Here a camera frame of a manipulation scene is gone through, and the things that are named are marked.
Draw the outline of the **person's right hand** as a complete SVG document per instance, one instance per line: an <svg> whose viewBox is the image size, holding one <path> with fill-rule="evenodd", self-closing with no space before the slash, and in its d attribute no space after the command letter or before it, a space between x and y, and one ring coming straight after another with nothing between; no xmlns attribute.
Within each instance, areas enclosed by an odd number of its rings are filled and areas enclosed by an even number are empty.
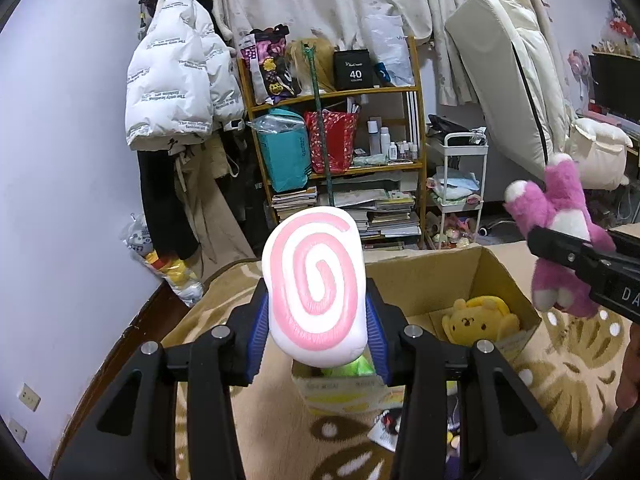
<svg viewBox="0 0 640 480"><path fill-rule="evenodd" d="M639 325L630 326L629 342L623 359L620 383L617 386L615 401L618 407L614 424L608 432L608 443L616 445L623 437L627 427L639 409Z"/></svg>

